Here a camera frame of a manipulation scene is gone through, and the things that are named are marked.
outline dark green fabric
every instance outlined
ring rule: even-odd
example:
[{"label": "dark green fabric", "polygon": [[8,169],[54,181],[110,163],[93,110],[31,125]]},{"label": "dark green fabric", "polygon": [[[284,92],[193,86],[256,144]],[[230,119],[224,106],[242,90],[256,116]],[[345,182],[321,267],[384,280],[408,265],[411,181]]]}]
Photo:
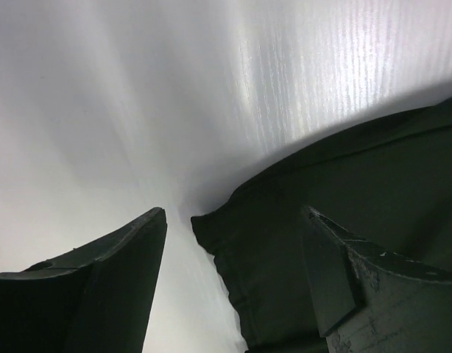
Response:
[{"label": "dark green fabric", "polygon": [[325,138],[244,183],[217,211],[192,218],[251,352],[290,341],[304,349],[317,337],[301,204],[390,251],[452,271],[452,99]]}]

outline white surface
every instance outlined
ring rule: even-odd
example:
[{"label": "white surface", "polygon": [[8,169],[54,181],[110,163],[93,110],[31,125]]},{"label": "white surface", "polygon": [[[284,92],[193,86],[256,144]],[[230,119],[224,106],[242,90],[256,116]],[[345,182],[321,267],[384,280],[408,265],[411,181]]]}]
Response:
[{"label": "white surface", "polygon": [[0,271],[165,207],[144,351],[242,352],[189,216],[328,126],[450,95],[452,0],[0,1]]}]

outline white corrugated plastic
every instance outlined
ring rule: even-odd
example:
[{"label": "white corrugated plastic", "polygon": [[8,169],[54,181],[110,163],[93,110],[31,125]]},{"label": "white corrugated plastic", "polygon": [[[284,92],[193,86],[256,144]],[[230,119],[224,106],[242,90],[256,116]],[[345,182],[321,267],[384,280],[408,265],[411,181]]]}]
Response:
[{"label": "white corrugated plastic", "polygon": [[317,132],[451,95],[452,0],[0,1],[0,271],[165,207],[144,351],[242,352],[189,216]]}]

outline dark green plastic piece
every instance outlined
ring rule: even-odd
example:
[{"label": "dark green plastic piece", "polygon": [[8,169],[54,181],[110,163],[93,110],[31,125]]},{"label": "dark green plastic piece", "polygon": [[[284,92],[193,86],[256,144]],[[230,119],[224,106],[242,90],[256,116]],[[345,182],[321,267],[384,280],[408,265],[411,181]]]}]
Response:
[{"label": "dark green plastic piece", "polygon": [[166,229],[155,208],[71,252],[0,274],[0,353],[140,353]]},{"label": "dark green plastic piece", "polygon": [[331,353],[452,352],[452,272],[356,237],[310,207],[303,249]]}]

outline cloth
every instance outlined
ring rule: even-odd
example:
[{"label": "cloth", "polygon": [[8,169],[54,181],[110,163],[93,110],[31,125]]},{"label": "cloth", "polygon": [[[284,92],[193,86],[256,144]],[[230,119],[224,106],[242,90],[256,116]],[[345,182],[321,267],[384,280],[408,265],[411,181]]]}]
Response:
[{"label": "cloth", "polygon": [[305,147],[191,219],[251,352],[294,352],[280,350],[290,342],[306,352],[319,337],[300,248],[301,204],[390,251],[452,271],[452,98]]}]

